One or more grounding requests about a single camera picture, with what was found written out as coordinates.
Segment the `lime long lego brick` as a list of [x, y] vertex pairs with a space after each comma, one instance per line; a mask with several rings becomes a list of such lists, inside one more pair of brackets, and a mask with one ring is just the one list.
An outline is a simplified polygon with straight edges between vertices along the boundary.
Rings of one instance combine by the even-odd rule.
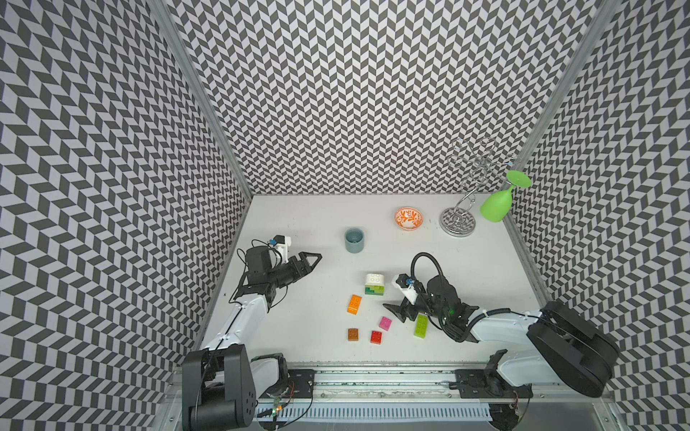
[[415, 321], [413, 335], [418, 339], [425, 339], [429, 328], [429, 318], [427, 315], [419, 314]]

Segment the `pink square lego brick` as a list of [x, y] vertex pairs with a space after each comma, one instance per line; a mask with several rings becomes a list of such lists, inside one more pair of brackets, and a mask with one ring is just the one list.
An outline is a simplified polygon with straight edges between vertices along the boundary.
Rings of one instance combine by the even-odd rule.
[[388, 332], [390, 330], [391, 325], [392, 321], [387, 317], [383, 317], [379, 323], [379, 328]]

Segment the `white long lego brick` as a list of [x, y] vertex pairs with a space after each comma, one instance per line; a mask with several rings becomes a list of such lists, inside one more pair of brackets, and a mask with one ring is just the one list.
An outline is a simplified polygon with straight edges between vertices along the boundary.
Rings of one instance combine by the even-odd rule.
[[382, 274], [369, 273], [366, 274], [366, 287], [383, 287], [385, 285], [385, 276]]

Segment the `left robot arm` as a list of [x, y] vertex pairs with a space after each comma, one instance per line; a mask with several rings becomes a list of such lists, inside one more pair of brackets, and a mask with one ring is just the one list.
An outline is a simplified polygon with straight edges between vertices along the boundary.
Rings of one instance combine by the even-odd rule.
[[290, 425], [280, 414], [296, 399], [314, 398], [313, 369], [290, 369], [280, 353], [249, 358], [247, 343], [273, 307], [279, 289], [309, 275], [320, 253], [289, 256], [286, 244], [260, 245], [244, 255], [231, 312], [214, 339], [183, 361], [181, 426], [232, 430], [270, 418], [269, 430]]

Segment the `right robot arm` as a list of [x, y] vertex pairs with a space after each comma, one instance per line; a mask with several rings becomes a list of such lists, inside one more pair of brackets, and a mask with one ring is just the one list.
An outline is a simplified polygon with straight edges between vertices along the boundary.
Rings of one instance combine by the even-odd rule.
[[504, 343], [487, 364], [490, 385], [564, 384], [598, 398], [614, 376], [620, 357], [614, 339], [561, 301], [536, 312], [486, 310], [462, 301], [444, 276], [422, 284], [402, 274], [395, 284], [404, 299], [385, 307], [402, 323], [426, 317], [456, 343]]

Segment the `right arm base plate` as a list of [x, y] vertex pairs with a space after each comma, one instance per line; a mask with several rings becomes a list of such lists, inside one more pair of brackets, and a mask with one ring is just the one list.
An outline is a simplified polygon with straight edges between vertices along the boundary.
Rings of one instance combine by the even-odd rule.
[[529, 400], [534, 397], [530, 385], [512, 386], [497, 372], [480, 369], [457, 369], [454, 388], [462, 399]]

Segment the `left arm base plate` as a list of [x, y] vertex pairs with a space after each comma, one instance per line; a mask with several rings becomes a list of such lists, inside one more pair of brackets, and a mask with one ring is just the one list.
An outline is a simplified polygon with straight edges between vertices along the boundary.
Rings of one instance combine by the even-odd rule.
[[311, 399], [314, 391], [314, 380], [316, 380], [316, 370], [309, 368], [289, 369], [286, 373], [280, 372], [277, 381], [268, 386], [255, 379], [255, 389], [258, 391], [255, 398], [258, 400]]

